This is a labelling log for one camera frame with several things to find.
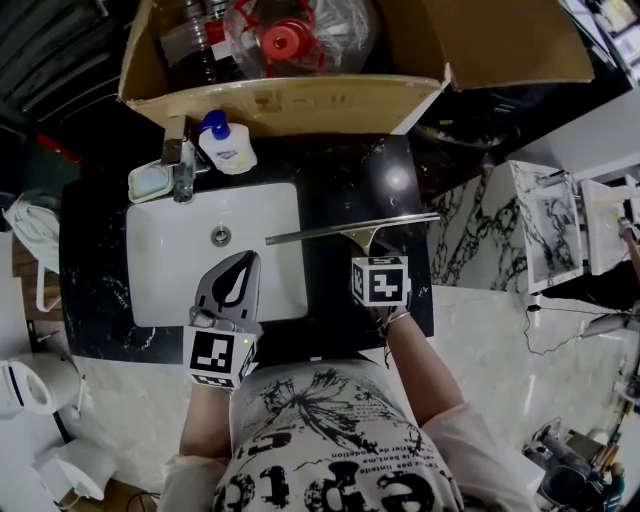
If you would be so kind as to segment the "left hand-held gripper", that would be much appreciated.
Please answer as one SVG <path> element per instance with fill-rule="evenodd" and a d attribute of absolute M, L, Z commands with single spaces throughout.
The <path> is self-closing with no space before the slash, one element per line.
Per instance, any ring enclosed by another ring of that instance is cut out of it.
<path fill-rule="evenodd" d="M 253 250 L 228 256 L 203 275 L 183 329 L 184 369 L 195 383 L 235 390 L 251 372 L 263 334 L 260 276 Z"/>

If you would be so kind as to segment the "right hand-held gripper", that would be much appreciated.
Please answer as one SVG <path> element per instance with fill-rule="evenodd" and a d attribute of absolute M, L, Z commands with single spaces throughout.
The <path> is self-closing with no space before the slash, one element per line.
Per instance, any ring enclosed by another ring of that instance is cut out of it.
<path fill-rule="evenodd" d="M 351 292 L 365 307 L 406 306 L 411 290 L 406 256 L 355 257 Z"/>

